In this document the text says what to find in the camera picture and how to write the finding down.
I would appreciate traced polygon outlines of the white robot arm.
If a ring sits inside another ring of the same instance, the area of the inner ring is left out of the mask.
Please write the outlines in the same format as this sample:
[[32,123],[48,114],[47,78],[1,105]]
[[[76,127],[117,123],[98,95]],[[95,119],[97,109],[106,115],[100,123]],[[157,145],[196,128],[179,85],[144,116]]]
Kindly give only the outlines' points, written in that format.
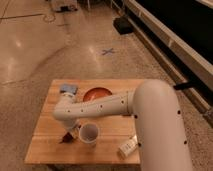
[[148,79],[136,88],[92,101],[64,93],[53,117],[72,130],[80,118],[134,117],[141,171],[193,171],[178,97],[167,82]]

